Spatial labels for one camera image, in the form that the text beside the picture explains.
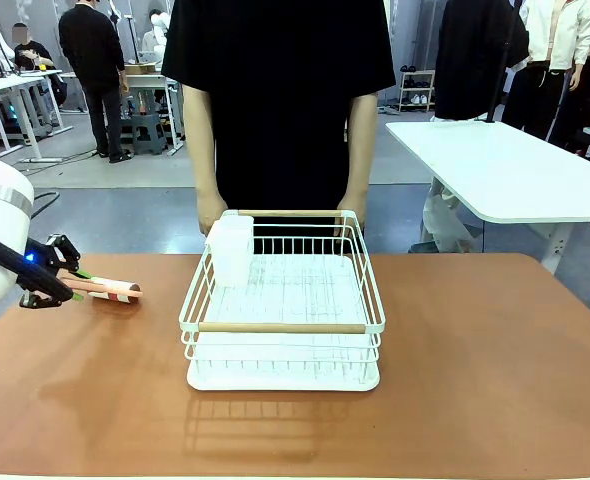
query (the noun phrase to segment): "gray floor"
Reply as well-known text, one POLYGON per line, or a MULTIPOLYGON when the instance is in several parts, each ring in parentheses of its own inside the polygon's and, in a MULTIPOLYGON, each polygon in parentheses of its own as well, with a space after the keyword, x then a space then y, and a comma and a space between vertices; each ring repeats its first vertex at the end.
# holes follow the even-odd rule
MULTIPOLYGON (((380 115, 371 184, 429 183, 431 176, 386 130, 388 122, 428 121, 432 113, 405 112, 401 115, 380 115)), ((44 157, 69 157, 95 147, 90 122, 86 115, 65 115, 64 124, 75 128, 39 142, 44 157)), ((32 157, 31 148, 23 148, 3 158, 9 164, 32 157)), ((37 188, 134 188, 194 187, 193 168, 186 147, 173 156, 137 155, 128 162, 109 165, 99 157, 75 161, 67 165, 41 170, 44 164, 17 164, 37 188)))
MULTIPOLYGON (((368 196, 366 243, 370 253, 405 253, 418 240, 427 185, 379 185, 368 196)), ((190 188, 66 189, 31 224, 33 238, 66 233, 82 253, 200 253, 204 238, 190 188)), ((467 211, 463 219, 482 226, 467 211)), ((485 225, 487 252, 520 252, 538 258, 543 242, 520 225, 485 225)), ((578 226, 557 277, 590 303, 590 226, 578 226)), ((0 313, 19 298, 0 303, 0 313)))

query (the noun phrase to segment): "wooden tabletop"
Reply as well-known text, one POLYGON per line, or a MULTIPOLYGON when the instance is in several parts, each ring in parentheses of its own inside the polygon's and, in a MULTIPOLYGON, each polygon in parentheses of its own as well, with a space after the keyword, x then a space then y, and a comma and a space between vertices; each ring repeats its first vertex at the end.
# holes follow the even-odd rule
POLYGON ((590 312, 535 260, 374 256, 374 391, 204 393, 177 319, 197 259, 86 255, 141 304, 0 319, 0 473, 590 476, 590 312))

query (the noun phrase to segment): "wooden stick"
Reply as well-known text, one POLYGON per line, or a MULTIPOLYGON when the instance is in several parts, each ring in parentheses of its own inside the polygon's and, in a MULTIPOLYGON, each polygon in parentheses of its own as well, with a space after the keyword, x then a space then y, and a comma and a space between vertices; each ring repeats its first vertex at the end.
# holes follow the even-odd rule
POLYGON ((127 297, 143 297, 143 292, 135 290, 123 290, 121 288, 107 287, 99 283, 93 283, 83 280, 73 280, 71 278, 63 278, 62 282, 73 290, 81 290, 83 292, 97 292, 97 293, 113 293, 115 295, 125 295, 127 297))
POLYGON ((341 218, 341 210, 239 210, 240 215, 250 217, 335 217, 341 218))
POLYGON ((213 333, 366 333, 366 325, 356 324, 283 324, 283 323, 219 323, 202 322, 200 332, 213 333))

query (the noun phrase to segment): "stool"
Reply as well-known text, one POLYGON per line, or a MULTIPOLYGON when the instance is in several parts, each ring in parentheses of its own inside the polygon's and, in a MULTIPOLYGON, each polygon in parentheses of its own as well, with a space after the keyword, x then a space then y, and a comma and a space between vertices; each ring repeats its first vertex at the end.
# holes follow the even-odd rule
POLYGON ((133 115, 133 149, 135 154, 151 152, 160 155, 167 147, 164 129, 159 121, 159 115, 133 115))

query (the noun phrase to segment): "person's left hand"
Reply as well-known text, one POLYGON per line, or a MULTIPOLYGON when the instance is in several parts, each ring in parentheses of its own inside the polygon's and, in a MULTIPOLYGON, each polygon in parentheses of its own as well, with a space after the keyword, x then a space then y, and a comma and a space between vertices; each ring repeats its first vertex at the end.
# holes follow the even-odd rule
POLYGON ((39 56, 33 50, 22 50, 21 55, 31 60, 35 60, 39 56))
POLYGON ((569 90, 571 92, 575 90, 577 87, 579 87, 579 80, 581 75, 582 72, 578 72, 577 70, 575 70, 575 72, 573 73, 573 76, 571 77, 571 83, 569 85, 569 90))
POLYGON ((337 206, 338 210, 352 210, 357 215, 359 228, 364 230, 366 226, 366 193, 350 194, 346 193, 342 201, 337 206))

